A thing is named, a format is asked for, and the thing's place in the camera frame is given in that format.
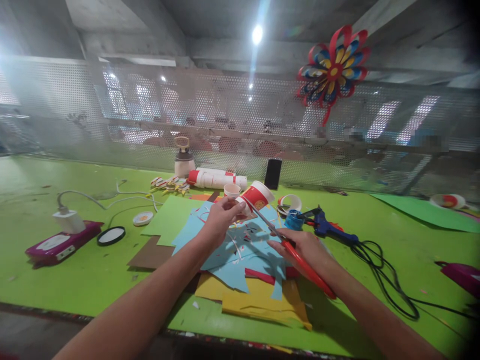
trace light blue paper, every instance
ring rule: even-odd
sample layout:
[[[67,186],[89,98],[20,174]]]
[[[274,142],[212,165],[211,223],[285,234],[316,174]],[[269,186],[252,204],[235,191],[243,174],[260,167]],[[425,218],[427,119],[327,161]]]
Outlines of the light blue paper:
[[[199,233],[212,205],[212,202],[206,201],[200,208],[191,210],[185,226],[172,242],[175,245],[173,254]],[[280,227],[279,216],[274,208],[264,207],[260,212],[276,227]],[[275,277],[271,298],[281,300],[282,280],[286,279],[286,262],[267,244],[268,240],[278,241],[278,238],[270,236],[270,230],[259,217],[231,226],[223,243],[205,261],[201,269],[208,270],[227,286],[245,293],[249,292],[245,268],[268,274]]]

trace paper flower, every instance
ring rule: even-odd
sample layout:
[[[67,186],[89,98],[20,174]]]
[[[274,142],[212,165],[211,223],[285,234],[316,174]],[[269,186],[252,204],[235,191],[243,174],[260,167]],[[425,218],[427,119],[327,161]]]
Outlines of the paper flower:
[[[343,43],[337,46],[341,36]],[[307,81],[298,90],[303,104],[317,103],[321,108],[327,108],[323,127],[337,99],[352,96],[355,85],[367,76],[367,69],[361,66],[370,55],[368,47],[362,48],[367,36],[367,30],[352,34],[351,25],[340,28],[331,38],[329,46],[319,43],[311,48],[308,65],[298,72],[299,80]]]

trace white charger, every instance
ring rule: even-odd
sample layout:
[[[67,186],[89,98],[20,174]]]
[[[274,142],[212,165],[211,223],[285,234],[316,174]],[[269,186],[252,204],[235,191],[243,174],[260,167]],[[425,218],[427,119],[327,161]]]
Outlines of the white charger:
[[[64,233],[78,234],[86,228],[79,213],[74,210],[69,210],[66,206],[59,207],[58,212],[54,213],[53,217]]]

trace pink device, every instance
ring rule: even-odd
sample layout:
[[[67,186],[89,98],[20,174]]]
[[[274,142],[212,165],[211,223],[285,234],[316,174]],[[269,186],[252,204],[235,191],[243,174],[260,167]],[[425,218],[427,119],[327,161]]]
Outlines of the pink device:
[[[477,299],[480,299],[480,270],[465,264],[435,261],[441,266],[441,272],[467,290]]]
[[[59,232],[38,244],[29,247],[25,254],[33,261],[33,268],[56,265],[72,255],[76,250],[88,243],[102,232],[104,223],[84,221],[85,230],[76,234]]]

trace blue glue gun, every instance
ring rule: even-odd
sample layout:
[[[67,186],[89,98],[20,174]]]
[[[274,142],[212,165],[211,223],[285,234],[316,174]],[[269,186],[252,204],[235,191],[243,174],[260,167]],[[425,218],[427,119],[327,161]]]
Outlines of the blue glue gun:
[[[316,209],[305,212],[300,216],[303,218],[306,224],[313,226],[315,235],[317,236],[325,237],[326,235],[330,235],[348,246],[352,246],[359,242],[359,237],[357,235],[343,232],[329,223],[325,217],[325,211],[323,211],[320,206],[318,206]]]

